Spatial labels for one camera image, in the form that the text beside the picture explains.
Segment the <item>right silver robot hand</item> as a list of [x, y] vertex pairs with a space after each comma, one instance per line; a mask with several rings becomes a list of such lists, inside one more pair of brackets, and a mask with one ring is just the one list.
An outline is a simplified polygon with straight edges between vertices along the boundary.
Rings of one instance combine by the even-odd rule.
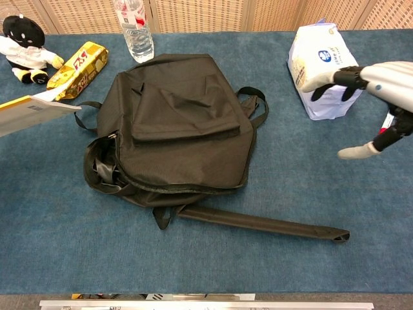
[[319, 99], [333, 86], [345, 87], [342, 100], [346, 101], [356, 90], [366, 90], [388, 105], [394, 122], [372, 141], [357, 147], [341, 149], [342, 160], [359, 160], [378, 155], [405, 136], [412, 134], [412, 63], [387, 61], [359, 67], [349, 66], [316, 75], [301, 87], [312, 92], [312, 100]]

